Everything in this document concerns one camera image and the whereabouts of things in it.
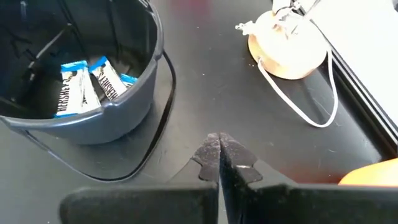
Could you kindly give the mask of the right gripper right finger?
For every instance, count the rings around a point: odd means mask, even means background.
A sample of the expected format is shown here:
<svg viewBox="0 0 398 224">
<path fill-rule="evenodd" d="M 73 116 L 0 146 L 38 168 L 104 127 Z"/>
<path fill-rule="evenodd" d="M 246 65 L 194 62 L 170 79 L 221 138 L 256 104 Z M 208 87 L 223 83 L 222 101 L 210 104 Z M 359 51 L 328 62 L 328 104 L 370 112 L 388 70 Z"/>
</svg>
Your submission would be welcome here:
<svg viewBox="0 0 398 224">
<path fill-rule="evenodd" d="M 273 185 L 295 185 L 296 183 L 259 159 L 240 142 L 227 133 L 220 134 L 221 152 L 228 171 L 235 171 L 235 177 L 244 184 L 255 183 L 258 187 Z"/>
</svg>

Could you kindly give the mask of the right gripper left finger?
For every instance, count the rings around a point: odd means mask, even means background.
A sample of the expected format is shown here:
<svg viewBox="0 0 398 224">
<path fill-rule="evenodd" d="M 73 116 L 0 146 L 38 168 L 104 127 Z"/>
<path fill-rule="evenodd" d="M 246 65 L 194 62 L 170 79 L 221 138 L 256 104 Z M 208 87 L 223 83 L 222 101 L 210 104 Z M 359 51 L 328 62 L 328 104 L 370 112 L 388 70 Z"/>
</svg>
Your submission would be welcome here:
<svg viewBox="0 0 398 224">
<path fill-rule="evenodd" d="M 218 184 L 219 177 L 220 137 L 218 133 L 210 133 L 169 182 L 215 182 Z"/>
</svg>

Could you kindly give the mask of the black pumpkin bucket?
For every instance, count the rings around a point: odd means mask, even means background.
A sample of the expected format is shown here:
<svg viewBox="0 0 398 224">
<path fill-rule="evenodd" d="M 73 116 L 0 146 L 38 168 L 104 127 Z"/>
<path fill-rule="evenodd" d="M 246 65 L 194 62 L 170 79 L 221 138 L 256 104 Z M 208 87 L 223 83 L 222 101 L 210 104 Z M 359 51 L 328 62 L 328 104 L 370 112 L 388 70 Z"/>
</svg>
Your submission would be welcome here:
<svg viewBox="0 0 398 224">
<path fill-rule="evenodd" d="M 88 69 L 105 56 L 137 82 L 109 100 Z M 0 123 L 52 153 L 40 131 L 103 144 L 133 130 L 150 110 L 165 57 L 164 31 L 149 0 L 0 0 Z M 79 114 L 55 118 L 60 66 L 85 60 Z"/>
</svg>

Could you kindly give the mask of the white blue Hershey's bar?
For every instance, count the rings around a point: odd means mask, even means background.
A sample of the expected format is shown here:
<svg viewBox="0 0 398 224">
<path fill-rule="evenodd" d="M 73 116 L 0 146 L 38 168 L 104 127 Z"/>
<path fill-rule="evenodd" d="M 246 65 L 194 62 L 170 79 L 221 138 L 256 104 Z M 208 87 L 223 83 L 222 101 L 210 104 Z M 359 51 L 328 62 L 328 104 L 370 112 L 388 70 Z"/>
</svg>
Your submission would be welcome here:
<svg viewBox="0 0 398 224">
<path fill-rule="evenodd" d="M 105 56 L 102 56 L 91 65 L 88 71 L 96 77 L 109 100 L 114 100 L 127 90 L 118 73 Z"/>
<path fill-rule="evenodd" d="M 132 76 L 124 74 L 124 73 L 120 74 L 120 79 L 127 88 L 129 88 L 130 86 L 133 86 L 137 82 L 136 77 L 132 77 Z"/>
<path fill-rule="evenodd" d="M 58 96 L 55 118 L 79 114 L 82 109 L 84 87 L 83 80 L 88 64 L 85 60 L 64 63 L 60 66 L 62 87 Z"/>
</svg>

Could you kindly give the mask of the black table mat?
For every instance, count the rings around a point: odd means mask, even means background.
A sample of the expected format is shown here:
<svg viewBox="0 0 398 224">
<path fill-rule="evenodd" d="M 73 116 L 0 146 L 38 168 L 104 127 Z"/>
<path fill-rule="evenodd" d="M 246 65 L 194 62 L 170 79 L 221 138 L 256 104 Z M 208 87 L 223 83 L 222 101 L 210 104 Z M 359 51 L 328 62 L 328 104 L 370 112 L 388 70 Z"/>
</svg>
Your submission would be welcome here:
<svg viewBox="0 0 398 224">
<path fill-rule="evenodd" d="M 224 132 L 245 145 L 261 160 L 297 182 L 337 183 L 351 170 L 392 159 L 387 140 L 368 124 L 350 93 L 336 75 L 339 106 L 334 123 L 313 128 L 273 92 L 256 73 L 243 47 L 243 37 L 232 22 L 249 19 L 248 12 L 227 16 L 242 6 L 237 1 L 210 0 L 208 12 L 194 17 L 198 6 L 150 0 L 160 12 L 165 28 L 165 49 L 177 73 L 177 89 L 165 131 L 140 171 L 120 184 L 162 182 L 174 176 L 197 150 L 208 133 Z M 313 119 L 326 119 L 333 104 L 326 68 L 309 80 L 276 80 L 281 89 Z M 129 172 L 144 155 L 155 134 L 170 91 L 170 70 L 161 60 L 155 103 L 138 128 L 115 142 L 79 146 L 35 134 L 79 168 L 103 176 Z M 0 128 L 0 190 L 72 189 L 99 185 L 12 133 Z"/>
</svg>

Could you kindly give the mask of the white table lamp wood base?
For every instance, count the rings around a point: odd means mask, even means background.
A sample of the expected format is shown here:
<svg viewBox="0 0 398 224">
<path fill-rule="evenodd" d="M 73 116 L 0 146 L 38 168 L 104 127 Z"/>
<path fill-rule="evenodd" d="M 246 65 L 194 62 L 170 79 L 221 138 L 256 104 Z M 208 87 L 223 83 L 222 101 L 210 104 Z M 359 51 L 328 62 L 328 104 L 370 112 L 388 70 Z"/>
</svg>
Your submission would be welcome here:
<svg viewBox="0 0 398 224">
<path fill-rule="evenodd" d="M 286 80 L 309 75 L 323 63 L 328 50 L 316 25 L 295 12 L 299 7 L 291 0 L 274 0 L 272 9 L 244 32 L 253 59 L 268 73 Z"/>
</svg>

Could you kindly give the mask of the orange pumpkin bucket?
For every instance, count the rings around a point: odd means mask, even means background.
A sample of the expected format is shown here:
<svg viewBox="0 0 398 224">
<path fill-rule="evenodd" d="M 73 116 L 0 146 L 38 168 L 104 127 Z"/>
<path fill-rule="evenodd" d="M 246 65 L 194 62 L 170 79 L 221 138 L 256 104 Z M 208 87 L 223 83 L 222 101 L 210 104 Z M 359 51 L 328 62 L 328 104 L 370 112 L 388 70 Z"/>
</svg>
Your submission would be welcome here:
<svg viewBox="0 0 398 224">
<path fill-rule="evenodd" d="M 352 170 L 339 185 L 398 187 L 398 157 Z"/>
</svg>

